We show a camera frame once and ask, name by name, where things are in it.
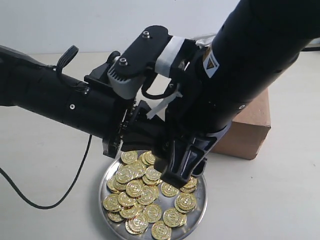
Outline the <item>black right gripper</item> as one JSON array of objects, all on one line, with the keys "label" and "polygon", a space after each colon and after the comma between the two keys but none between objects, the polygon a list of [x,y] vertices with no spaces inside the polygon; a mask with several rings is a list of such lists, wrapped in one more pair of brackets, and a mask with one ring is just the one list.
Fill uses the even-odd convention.
[{"label": "black right gripper", "polygon": [[230,46],[214,39],[208,47],[178,54],[172,82],[180,96],[165,110],[165,136],[152,153],[160,178],[175,188],[204,174],[206,155],[230,123]]}]

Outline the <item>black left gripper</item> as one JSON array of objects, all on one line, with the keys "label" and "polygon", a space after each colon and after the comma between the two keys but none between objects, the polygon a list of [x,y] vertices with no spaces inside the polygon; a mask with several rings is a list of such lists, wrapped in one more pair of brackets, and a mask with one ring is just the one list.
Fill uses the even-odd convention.
[{"label": "black left gripper", "polygon": [[119,151],[152,150],[165,138],[165,122],[147,118],[151,107],[144,100],[129,108],[121,123],[102,139],[103,155],[115,158]]}]

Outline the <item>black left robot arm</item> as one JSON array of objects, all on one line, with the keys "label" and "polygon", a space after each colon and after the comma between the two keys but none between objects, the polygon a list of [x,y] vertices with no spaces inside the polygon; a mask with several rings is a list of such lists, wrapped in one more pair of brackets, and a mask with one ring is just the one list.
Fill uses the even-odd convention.
[{"label": "black left robot arm", "polygon": [[0,48],[0,104],[17,106],[102,139],[103,154],[115,158],[119,151],[150,150],[164,181],[172,181],[169,164],[178,163],[160,144],[164,121],[147,119],[150,106],[125,100],[93,78],[79,81],[57,68],[2,46]]}]

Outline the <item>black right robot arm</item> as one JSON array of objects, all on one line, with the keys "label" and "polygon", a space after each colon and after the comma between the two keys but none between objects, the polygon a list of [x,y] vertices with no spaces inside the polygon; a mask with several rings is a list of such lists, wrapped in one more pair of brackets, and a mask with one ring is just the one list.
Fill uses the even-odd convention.
[{"label": "black right robot arm", "polygon": [[181,188],[200,175],[232,120],[319,36],[317,0],[241,0],[194,55],[191,83],[166,108],[165,135],[152,151],[161,179]]}]

